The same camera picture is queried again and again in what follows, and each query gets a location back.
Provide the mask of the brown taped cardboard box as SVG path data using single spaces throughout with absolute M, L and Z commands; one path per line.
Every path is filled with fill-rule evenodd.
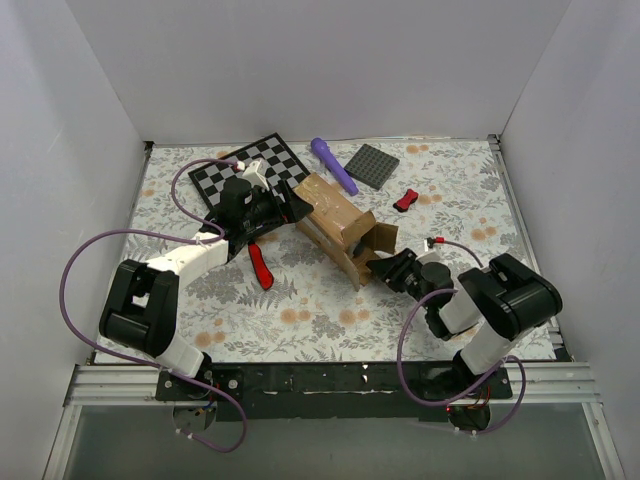
M 398 227 L 378 221 L 372 211 L 358 209 L 332 185 L 311 174 L 294 193 L 313 207 L 296 227 L 342 270 L 358 290 L 369 283 L 370 260 L 381 252 L 393 255 Z

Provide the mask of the red black knife cap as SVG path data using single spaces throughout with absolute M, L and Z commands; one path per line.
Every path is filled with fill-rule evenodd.
M 407 189 L 404 195 L 393 204 L 393 208 L 404 213 L 418 200 L 419 194 L 413 189 Z

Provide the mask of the red black utility knife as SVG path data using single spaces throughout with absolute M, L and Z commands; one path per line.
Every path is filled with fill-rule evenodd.
M 270 290 L 274 284 L 274 276 L 264 261 L 260 247 L 255 242 L 250 242 L 247 245 L 247 249 L 260 287 L 264 291 Z

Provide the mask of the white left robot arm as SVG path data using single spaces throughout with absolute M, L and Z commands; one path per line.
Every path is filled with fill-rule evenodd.
M 285 181 L 277 189 L 264 189 L 238 177 L 228 179 L 205 218 L 215 227 L 203 225 L 192 244 L 159 257 L 121 262 L 101 315 L 100 334 L 179 373 L 178 387 L 188 398 L 205 398 L 213 386 L 211 373 L 203 369 L 210 360 L 178 333 L 180 289 L 229 263 L 256 238 L 312 212 L 313 206 Z

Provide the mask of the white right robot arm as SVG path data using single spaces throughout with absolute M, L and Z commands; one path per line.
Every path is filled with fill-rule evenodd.
M 436 253 L 419 256 L 408 248 L 370 260 L 367 268 L 392 291 L 416 300 L 436 337 L 450 340 L 480 327 L 453 359 L 453 387 L 464 397 L 486 389 L 487 371 L 563 309 L 556 287 L 507 253 L 456 277 Z

